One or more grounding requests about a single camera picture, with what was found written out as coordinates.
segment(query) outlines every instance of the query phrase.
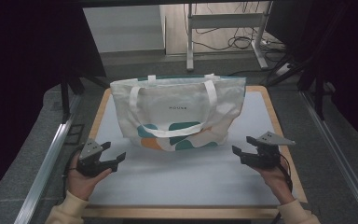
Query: bag handle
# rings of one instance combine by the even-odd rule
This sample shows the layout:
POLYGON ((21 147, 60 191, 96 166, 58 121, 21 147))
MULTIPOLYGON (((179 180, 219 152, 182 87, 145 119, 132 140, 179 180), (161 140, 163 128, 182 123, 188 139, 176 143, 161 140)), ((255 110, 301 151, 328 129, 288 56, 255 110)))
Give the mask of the bag handle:
POLYGON ((141 121, 138 118, 138 114, 141 113, 141 109, 137 105, 139 90, 144 89, 144 88, 141 88, 138 86, 132 87, 131 93, 130 93, 130 111, 132 113, 132 116, 136 122, 141 124, 141 126, 145 129, 145 131, 147 131, 148 133, 152 133, 156 137, 174 137, 174 136, 183 136, 183 135, 189 135, 192 133, 198 133, 202 130, 203 125, 206 123, 206 121, 212 117, 212 115, 216 111, 216 106, 217 106, 217 94, 216 94, 216 88, 214 87, 213 82, 211 80, 208 80, 206 82, 203 82, 202 84, 204 84, 206 92, 208 94, 209 114, 208 114, 208 117, 206 117, 206 119, 200 124, 197 124, 197 125, 194 125, 194 126, 191 126, 188 128, 172 130, 172 131, 154 130, 154 129, 149 129, 149 128, 145 127, 143 125, 143 123, 141 123, 141 121))

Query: gray floor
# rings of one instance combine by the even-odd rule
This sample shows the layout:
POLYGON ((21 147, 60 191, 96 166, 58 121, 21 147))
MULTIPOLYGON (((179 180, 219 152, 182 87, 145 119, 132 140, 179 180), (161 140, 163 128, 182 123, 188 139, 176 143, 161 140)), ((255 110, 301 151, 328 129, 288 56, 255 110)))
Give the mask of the gray floor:
MULTIPOLYGON (((102 80, 110 82, 115 79, 155 75, 187 74, 185 57, 167 57, 145 52, 136 55, 116 54, 102 55, 107 77, 102 80)), ((248 77, 249 85, 258 85, 266 78, 268 72, 259 70, 252 52, 241 54, 209 54, 195 58, 195 71, 192 74, 229 75, 237 71, 248 77)), ((287 138, 296 140, 290 147, 296 169, 310 203, 311 210, 322 223, 358 223, 358 202, 344 176, 341 174, 321 132, 310 116, 296 89, 298 76, 285 80, 268 89, 276 114, 287 138)), ((76 111, 74 125, 84 125, 80 140, 84 141, 90 131, 93 118, 103 95, 103 89, 83 79, 86 92, 76 111)), ((33 184, 36 173, 43 161, 54 134, 60 125, 62 110, 60 107, 60 88, 47 91, 44 107, 39 119, 26 139, 20 154, 13 162, 0 183, 0 223, 13 223, 33 184)), ((341 146, 342 152, 349 160, 352 169, 358 175, 358 133, 340 115, 329 97, 324 97, 324 115, 326 123, 341 146)), ((61 174, 64 163, 76 141, 76 137, 67 137, 67 145, 51 173, 49 182, 40 198, 31 223, 43 223, 51 206, 61 201, 61 174)), ((121 219, 86 218, 86 223, 122 223, 121 219)), ((151 220, 124 220, 125 223, 153 223, 151 220)), ((255 220, 253 223, 269 223, 268 220, 255 220)))

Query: beige sleeve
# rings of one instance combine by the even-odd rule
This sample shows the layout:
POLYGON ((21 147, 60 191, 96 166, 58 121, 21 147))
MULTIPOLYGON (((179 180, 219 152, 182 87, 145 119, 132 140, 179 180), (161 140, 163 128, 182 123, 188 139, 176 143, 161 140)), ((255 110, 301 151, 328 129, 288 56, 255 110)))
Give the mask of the beige sleeve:
POLYGON ((81 215, 88 202, 78 199, 66 191, 66 198, 62 204, 51 209, 46 224, 83 224, 81 215))
POLYGON ((286 224, 318 224, 319 219, 307 213, 298 200, 278 206, 282 218, 286 224))

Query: white tote bag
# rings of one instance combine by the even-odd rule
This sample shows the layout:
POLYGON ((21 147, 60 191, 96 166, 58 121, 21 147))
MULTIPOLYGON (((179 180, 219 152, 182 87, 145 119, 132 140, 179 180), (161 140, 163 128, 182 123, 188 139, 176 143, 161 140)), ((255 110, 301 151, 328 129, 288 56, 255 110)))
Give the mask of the white tote bag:
POLYGON ((110 84, 123 136, 167 151, 222 145, 241 113, 245 77, 166 76, 110 84))

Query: hand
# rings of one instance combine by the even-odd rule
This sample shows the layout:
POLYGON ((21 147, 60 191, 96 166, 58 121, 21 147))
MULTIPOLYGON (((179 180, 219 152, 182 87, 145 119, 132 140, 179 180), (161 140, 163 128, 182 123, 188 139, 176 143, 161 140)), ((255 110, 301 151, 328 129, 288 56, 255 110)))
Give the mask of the hand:
POLYGON ((84 176, 78 170, 73 169, 76 168, 79 155, 79 152, 76 153, 71 162, 71 169, 68 173, 68 190, 77 198, 87 201, 95 186, 112 173, 112 169, 106 169, 95 177, 84 176))
MULTIPOLYGON (((287 170, 287 164, 283 158, 281 158, 281 165, 285 170, 287 170)), ((272 193, 275 195, 275 197, 277 197, 281 204, 291 203, 295 200, 292 192, 287 186, 282 171, 278 167, 274 167, 272 169, 260 169, 252 167, 252 169, 261 174, 264 182, 271 188, 272 193)))

